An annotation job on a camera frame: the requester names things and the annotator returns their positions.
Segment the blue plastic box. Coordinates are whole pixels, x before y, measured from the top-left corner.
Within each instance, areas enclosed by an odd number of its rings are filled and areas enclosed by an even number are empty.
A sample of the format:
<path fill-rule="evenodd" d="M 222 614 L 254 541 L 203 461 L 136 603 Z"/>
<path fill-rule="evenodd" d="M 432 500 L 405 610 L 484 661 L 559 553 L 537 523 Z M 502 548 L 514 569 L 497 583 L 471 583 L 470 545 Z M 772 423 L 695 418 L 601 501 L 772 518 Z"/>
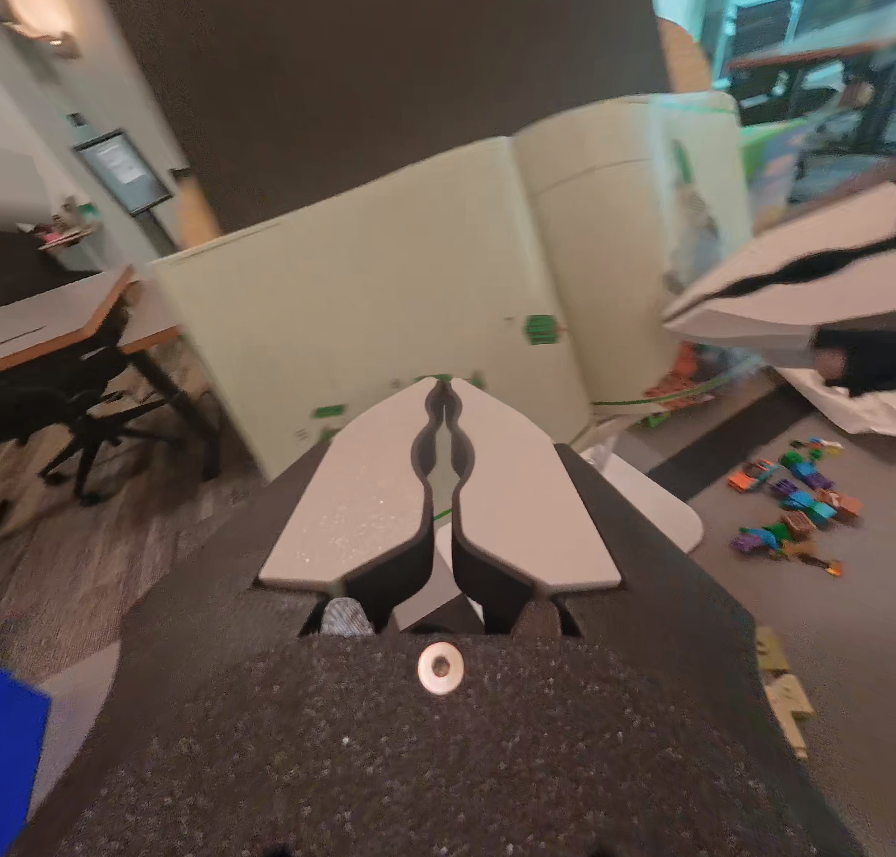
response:
<path fill-rule="evenodd" d="M 24 827 L 33 793 L 51 696 L 1 670 L 1 854 Z"/>

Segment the person's right hand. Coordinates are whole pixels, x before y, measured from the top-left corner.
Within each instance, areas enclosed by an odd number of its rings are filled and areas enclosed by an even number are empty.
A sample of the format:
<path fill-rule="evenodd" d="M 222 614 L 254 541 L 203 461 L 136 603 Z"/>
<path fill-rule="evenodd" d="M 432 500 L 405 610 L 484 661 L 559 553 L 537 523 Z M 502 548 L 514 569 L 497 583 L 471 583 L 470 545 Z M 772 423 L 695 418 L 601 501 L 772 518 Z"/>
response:
<path fill-rule="evenodd" d="M 822 329 L 813 339 L 814 367 L 829 388 L 851 398 L 895 391 L 895 333 Z"/>

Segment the display sign stand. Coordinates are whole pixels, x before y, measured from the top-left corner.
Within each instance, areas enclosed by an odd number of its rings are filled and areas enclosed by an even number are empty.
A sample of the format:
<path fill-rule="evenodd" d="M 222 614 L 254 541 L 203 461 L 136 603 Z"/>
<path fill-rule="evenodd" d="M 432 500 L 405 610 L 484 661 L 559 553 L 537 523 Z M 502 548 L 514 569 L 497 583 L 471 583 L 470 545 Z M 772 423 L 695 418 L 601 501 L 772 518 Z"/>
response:
<path fill-rule="evenodd" d="M 73 155 L 137 225 L 158 257 L 178 252 L 175 238 L 157 216 L 175 194 L 123 129 L 72 146 Z"/>

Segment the pile of white paper bags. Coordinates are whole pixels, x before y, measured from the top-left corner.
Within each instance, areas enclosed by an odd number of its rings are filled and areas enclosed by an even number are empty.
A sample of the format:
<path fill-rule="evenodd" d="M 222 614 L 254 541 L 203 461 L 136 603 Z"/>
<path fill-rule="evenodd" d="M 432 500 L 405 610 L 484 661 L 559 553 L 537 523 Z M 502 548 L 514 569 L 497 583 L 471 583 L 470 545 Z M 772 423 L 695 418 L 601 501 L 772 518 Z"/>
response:
<path fill-rule="evenodd" d="M 828 388 L 814 370 L 774 370 L 831 423 L 848 434 L 895 437 L 895 392 L 850 397 L 845 389 Z"/>

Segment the green toy set box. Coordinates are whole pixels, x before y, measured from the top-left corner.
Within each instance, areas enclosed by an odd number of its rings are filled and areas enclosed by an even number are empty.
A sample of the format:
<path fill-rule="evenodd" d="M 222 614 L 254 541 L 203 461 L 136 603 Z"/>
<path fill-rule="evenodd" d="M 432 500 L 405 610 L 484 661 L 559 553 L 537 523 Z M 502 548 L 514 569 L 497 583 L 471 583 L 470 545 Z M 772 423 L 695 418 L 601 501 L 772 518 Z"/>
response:
<path fill-rule="evenodd" d="M 796 131 L 786 132 L 768 146 L 764 166 L 754 180 L 754 196 L 761 199 L 756 222 L 761 227 L 750 242 L 772 228 L 862 191 L 883 183 L 894 184 L 894 153 L 876 157 L 847 177 L 836 177 L 835 172 L 842 172 L 847 157 L 823 153 L 812 143 L 790 146 L 790 136 L 796 134 Z M 813 349 L 797 365 L 794 361 L 768 356 L 765 351 L 757 352 L 755 348 L 720 347 L 677 337 L 689 348 L 684 355 L 685 370 L 673 372 L 661 385 L 647 391 L 644 398 L 648 403 L 663 407 L 693 403 L 727 384 L 751 362 L 773 370 L 779 367 L 816 371 Z"/>

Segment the wood-edged office desk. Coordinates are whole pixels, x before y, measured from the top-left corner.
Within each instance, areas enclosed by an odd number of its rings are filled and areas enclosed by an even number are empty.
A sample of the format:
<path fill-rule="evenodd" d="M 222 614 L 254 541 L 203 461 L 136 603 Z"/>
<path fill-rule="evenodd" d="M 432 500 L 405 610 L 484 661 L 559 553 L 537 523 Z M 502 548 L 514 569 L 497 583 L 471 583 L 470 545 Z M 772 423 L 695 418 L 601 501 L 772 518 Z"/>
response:
<path fill-rule="evenodd" d="M 79 279 L 1 309 L 1 370 L 6 372 L 82 346 L 94 338 L 117 309 L 127 320 L 118 350 L 160 393 L 205 444 L 203 480 L 219 474 L 219 433 L 150 354 L 181 335 L 160 289 L 137 277 L 133 266 Z"/>

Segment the open instruction booklet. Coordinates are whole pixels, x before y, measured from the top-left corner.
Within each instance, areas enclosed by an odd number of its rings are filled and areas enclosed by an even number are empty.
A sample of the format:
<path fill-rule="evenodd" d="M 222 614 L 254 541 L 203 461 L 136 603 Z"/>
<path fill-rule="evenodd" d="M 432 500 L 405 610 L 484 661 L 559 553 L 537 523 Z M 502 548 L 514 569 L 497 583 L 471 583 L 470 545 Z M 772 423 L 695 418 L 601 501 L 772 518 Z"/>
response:
<path fill-rule="evenodd" d="M 366 409 L 463 378 L 559 441 L 661 412 L 675 296 L 752 235 L 733 98 L 616 98 L 155 265 L 274 479 Z"/>

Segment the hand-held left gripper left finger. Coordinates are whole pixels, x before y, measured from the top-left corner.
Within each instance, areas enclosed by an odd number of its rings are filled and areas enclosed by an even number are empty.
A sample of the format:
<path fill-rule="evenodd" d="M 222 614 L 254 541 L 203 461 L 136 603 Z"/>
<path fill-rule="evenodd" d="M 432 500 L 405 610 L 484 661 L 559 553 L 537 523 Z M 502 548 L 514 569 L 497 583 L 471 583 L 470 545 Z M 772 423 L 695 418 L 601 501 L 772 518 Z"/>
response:
<path fill-rule="evenodd" d="M 420 592 L 434 565 L 428 480 L 447 384 L 425 378 L 350 422 L 329 443 L 258 573 L 278 591 L 360 604 L 375 629 Z"/>

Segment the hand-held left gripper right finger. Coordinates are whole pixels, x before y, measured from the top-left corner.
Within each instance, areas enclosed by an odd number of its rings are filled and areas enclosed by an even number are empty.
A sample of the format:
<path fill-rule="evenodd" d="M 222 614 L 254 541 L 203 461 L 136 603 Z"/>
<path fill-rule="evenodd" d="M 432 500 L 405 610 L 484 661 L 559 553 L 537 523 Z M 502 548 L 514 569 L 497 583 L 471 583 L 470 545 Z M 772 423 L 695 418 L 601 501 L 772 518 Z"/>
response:
<path fill-rule="evenodd" d="M 458 588 L 506 632 L 533 600 L 620 588 L 622 574 L 553 439 L 463 379 L 447 386 L 459 481 L 452 497 Z"/>

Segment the pile of colourful toy bricks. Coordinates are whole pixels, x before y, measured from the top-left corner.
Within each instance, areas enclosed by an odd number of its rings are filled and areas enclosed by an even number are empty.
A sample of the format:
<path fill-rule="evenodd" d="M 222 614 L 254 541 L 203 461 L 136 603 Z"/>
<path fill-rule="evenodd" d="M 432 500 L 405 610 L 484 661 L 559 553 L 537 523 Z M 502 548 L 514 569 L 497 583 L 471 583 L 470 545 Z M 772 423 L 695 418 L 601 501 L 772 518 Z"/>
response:
<path fill-rule="evenodd" d="M 841 578 L 843 564 L 819 551 L 818 536 L 837 526 L 853 526 L 863 505 L 839 490 L 823 472 L 824 460 L 843 452 L 843 445 L 822 438 L 793 439 L 776 461 L 749 460 L 727 480 L 732 491 L 765 493 L 778 514 L 763 526 L 739 527 L 729 548 L 741 557 L 764 555 L 774 560 L 802 562 Z"/>

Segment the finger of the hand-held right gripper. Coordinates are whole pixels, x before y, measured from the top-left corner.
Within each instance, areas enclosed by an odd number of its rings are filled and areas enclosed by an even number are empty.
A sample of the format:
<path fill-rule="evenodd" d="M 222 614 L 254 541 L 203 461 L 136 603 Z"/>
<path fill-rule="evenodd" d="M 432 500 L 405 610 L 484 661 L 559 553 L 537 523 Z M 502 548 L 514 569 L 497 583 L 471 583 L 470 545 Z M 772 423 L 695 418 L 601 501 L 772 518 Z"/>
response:
<path fill-rule="evenodd" d="M 800 365 L 811 349 L 894 335 L 894 276 L 893 247 L 812 251 L 722 286 L 693 286 L 663 326 L 683 339 Z"/>
<path fill-rule="evenodd" d="M 757 236 L 666 315 L 877 315 L 894 309 L 895 187 L 883 183 Z"/>

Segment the grey desk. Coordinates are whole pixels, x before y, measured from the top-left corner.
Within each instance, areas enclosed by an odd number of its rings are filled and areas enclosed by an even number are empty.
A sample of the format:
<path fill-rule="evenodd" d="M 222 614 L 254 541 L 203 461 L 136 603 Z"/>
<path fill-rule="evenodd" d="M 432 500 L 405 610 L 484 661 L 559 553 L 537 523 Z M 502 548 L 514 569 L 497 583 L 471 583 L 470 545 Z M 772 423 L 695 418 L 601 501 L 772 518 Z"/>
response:
<path fill-rule="evenodd" d="M 882 601 L 772 574 L 734 593 L 561 449 L 621 595 L 577 595 L 580 638 L 301 636 L 315 603 L 250 586 L 323 448 L 126 622 L 111 695 L 13 855 L 865 855 L 894 831 L 894 583 Z M 770 627 L 816 712 L 790 749 L 767 700 Z"/>

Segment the black office chair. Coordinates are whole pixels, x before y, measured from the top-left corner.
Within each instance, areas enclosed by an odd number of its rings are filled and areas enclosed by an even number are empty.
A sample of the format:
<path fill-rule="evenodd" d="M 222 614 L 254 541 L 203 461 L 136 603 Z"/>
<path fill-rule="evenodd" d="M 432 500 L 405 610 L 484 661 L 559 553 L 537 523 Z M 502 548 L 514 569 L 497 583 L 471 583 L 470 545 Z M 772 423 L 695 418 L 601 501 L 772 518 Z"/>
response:
<path fill-rule="evenodd" d="M 80 454 L 74 476 L 73 494 L 83 506 L 106 500 L 100 493 L 86 489 L 88 475 L 100 447 L 108 443 L 118 447 L 123 439 L 154 440 L 174 449 L 184 441 L 130 426 L 137 418 L 162 408 L 166 401 L 156 399 L 136 408 L 97 416 L 94 407 L 121 398 L 125 393 L 108 395 L 107 387 L 128 367 L 128 358 L 118 348 L 129 322 L 128 306 L 120 298 L 97 332 L 67 348 L 4 370 L 1 381 L 1 442 L 24 446 L 36 433 L 53 425 L 65 427 L 71 437 L 66 446 L 42 469 L 38 476 L 47 486 L 67 481 L 57 471 L 61 463 Z"/>

